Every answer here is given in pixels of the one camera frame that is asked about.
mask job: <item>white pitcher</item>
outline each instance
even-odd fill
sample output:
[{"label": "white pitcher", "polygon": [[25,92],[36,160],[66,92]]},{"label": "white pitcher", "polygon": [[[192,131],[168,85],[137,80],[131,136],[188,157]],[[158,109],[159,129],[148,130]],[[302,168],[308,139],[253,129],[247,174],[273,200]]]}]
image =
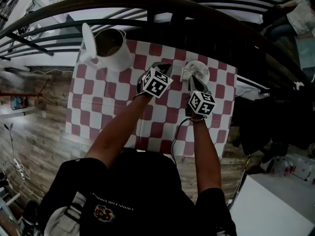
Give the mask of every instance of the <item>white pitcher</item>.
[{"label": "white pitcher", "polygon": [[105,29],[94,37],[91,28],[84,23],[82,34],[87,51],[80,57],[81,61],[97,58],[104,67],[114,72],[125,71],[131,66],[132,56],[123,30]]}]

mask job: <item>checkered tablecloth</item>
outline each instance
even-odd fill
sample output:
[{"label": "checkered tablecloth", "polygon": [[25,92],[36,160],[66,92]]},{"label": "checkered tablecloth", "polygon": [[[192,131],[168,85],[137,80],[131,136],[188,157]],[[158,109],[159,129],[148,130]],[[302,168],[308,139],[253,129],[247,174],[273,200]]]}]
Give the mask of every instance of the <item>checkered tablecloth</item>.
[{"label": "checkered tablecloth", "polygon": [[[170,153],[170,144],[177,127],[185,116],[189,97],[188,84],[180,82],[182,67],[191,60],[199,60],[209,67],[207,86],[215,97],[216,107],[206,119],[207,126],[221,156],[226,143],[236,90],[236,68],[192,52],[158,44],[127,41],[133,64],[115,73],[97,59],[82,63],[84,44],[78,54],[70,87],[65,130],[67,133],[95,140],[102,128],[128,105],[136,94],[136,84],[145,69],[154,62],[173,64],[174,80],[163,96],[153,98],[125,147]],[[190,121],[179,130],[174,145],[176,155],[194,155],[193,128]]]}]

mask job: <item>wooden floor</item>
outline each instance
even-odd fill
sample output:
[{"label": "wooden floor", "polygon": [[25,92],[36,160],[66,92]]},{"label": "wooden floor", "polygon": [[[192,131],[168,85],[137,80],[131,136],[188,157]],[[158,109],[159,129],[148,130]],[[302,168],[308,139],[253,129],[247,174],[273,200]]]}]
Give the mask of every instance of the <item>wooden floor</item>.
[{"label": "wooden floor", "polygon": [[[49,82],[43,95],[53,100],[37,104],[30,98],[30,107],[24,117],[0,120],[12,127],[12,140],[15,156],[30,173],[26,182],[29,189],[22,186],[22,179],[13,164],[9,132],[0,124],[0,168],[5,170],[14,190],[21,192],[19,203],[25,205],[29,200],[40,201],[54,180],[61,163],[83,157],[92,142],[65,133],[65,116],[68,92],[72,73],[52,72],[47,75],[25,72],[0,72],[1,92],[36,93],[47,79]],[[8,111],[9,97],[2,97],[0,114]],[[230,199],[241,179],[247,158],[242,148],[231,144],[237,136],[237,128],[232,128],[221,160],[222,183],[226,200]],[[194,158],[177,157],[178,170],[183,190],[193,200],[197,199],[197,185]]]}]

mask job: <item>black railing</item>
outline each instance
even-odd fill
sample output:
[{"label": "black railing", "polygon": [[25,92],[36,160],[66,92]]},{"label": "black railing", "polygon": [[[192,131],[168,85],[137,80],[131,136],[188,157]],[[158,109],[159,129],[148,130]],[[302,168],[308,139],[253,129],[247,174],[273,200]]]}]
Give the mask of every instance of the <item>black railing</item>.
[{"label": "black railing", "polygon": [[[233,3],[234,0],[220,0],[220,2],[228,2]],[[267,7],[272,8],[276,2],[271,0],[257,0],[268,4],[260,4],[255,2],[244,1],[242,2],[243,5],[250,5],[255,3],[258,8],[267,9]],[[234,1],[235,4],[240,4],[240,1]],[[16,30],[24,27],[25,25],[29,25],[36,21],[39,21],[44,18],[48,18],[51,16],[77,11],[77,10],[84,10],[84,9],[94,9],[94,8],[106,8],[106,7],[117,7],[117,8],[126,8],[120,10],[116,13],[113,13],[107,16],[104,19],[93,19],[93,20],[82,20],[82,21],[74,21],[74,22],[66,22],[62,24],[56,24],[48,27],[43,27],[41,29],[36,29],[31,32],[27,32],[20,36],[14,34]],[[186,27],[190,27],[186,25],[185,18],[189,17],[194,19],[194,29],[204,28],[208,25],[214,25],[219,27],[220,29],[224,29],[229,34],[234,36],[238,36],[241,39],[248,41],[249,43],[255,45],[261,51],[268,53],[272,56],[275,60],[277,60],[280,64],[282,64],[289,73],[296,77],[297,81],[303,82],[306,86],[310,86],[311,84],[307,80],[304,73],[301,71],[299,66],[295,64],[291,59],[276,45],[266,39],[264,36],[260,35],[257,31],[252,29],[251,27],[247,26],[246,24],[218,11],[214,8],[218,8],[219,6],[211,5],[204,6],[198,4],[193,1],[189,0],[65,0],[58,2],[56,4],[44,7],[40,10],[33,12],[25,16],[24,18],[14,22],[13,24],[9,25],[7,28],[0,32],[0,39],[3,37],[10,37],[12,40],[6,41],[5,43],[0,45],[1,47],[6,46],[9,43],[17,40],[21,44],[15,45],[13,47],[5,48],[0,50],[2,56],[0,59],[10,59],[15,58],[18,56],[25,56],[25,55],[32,55],[38,53],[45,53],[47,55],[53,55],[56,52],[75,52],[78,49],[57,49],[57,50],[48,50],[47,48],[53,47],[61,47],[61,46],[79,46],[80,42],[69,42],[69,43],[59,43],[59,44],[48,44],[48,45],[37,45],[37,43],[49,41],[49,40],[57,40],[57,39],[71,39],[71,38],[78,38],[81,37],[81,34],[67,34],[67,35],[58,35],[58,36],[51,36],[47,38],[40,38],[33,41],[28,41],[25,38],[30,35],[35,35],[40,32],[44,32],[47,30],[54,30],[54,29],[62,29],[68,27],[80,27],[83,23],[87,23],[90,26],[97,26],[97,28],[106,26],[107,28],[117,25],[122,26],[131,26],[135,28],[142,28],[146,32],[159,32],[161,30],[165,31],[173,31],[179,32],[184,31]],[[246,8],[240,7],[233,7],[233,6],[224,6],[224,8],[230,9],[234,8],[237,10],[246,10]],[[128,12],[131,9],[138,8],[137,11]],[[146,11],[154,11],[154,14],[160,13],[172,13],[172,19],[170,23],[157,23],[154,21],[140,21],[137,20],[139,18],[146,17]],[[168,35],[168,39],[165,41],[164,44],[172,45],[177,47],[176,43],[176,34]],[[29,48],[11,51],[15,48],[22,47],[24,45],[29,46]]]}]

